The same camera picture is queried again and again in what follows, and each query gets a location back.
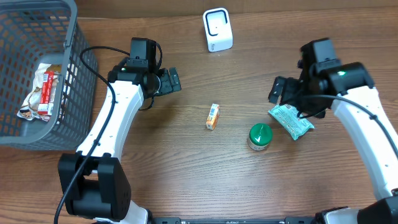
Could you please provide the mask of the teal white tissue pack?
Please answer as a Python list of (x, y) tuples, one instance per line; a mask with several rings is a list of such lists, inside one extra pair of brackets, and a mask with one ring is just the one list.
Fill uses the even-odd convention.
[(315, 128), (307, 118), (299, 118), (298, 110), (291, 105), (275, 105), (268, 113), (283, 126), (295, 141), (310, 129)]

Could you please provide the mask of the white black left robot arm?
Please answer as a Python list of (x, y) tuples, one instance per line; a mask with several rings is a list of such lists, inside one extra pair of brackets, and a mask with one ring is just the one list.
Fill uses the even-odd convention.
[(131, 186), (120, 163), (124, 143), (136, 113), (144, 102), (143, 84), (122, 69), (122, 78), (110, 84), (99, 115), (73, 154), (62, 154), (58, 174), (62, 208), (74, 216), (98, 223), (153, 223), (150, 210), (131, 199)]

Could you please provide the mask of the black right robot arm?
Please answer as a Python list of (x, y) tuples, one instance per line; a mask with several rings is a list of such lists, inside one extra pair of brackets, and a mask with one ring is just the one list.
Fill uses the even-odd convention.
[(332, 110), (370, 176), (376, 202), (360, 209), (324, 210), (313, 223), (397, 223), (397, 133), (363, 64), (314, 65), (303, 68), (299, 79), (276, 77), (268, 99), (294, 106), (307, 117)]

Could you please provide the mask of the small orange box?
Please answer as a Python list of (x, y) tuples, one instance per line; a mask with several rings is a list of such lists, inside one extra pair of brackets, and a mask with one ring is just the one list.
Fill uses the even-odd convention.
[(217, 125), (219, 117), (220, 117), (220, 106), (218, 104), (213, 103), (206, 120), (206, 127), (210, 130), (214, 130)]

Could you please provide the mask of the green lid jar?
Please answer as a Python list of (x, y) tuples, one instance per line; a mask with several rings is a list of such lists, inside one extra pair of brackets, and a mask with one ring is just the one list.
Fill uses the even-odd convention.
[(255, 124), (249, 131), (248, 146), (255, 151), (265, 150), (273, 138), (273, 132), (269, 125), (264, 123)]

